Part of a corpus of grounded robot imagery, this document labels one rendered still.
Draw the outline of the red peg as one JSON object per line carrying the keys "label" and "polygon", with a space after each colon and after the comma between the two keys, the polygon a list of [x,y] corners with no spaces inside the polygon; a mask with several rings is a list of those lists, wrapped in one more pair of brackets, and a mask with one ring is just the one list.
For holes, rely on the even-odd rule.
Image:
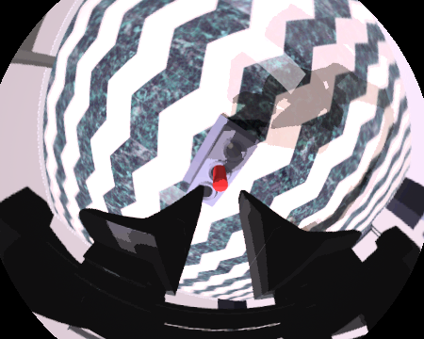
{"label": "red peg", "polygon": [[216,191],[223,192],[226,191],[228,186],[226,167],[223,165],[217,165],[213,169],[213,188]]}

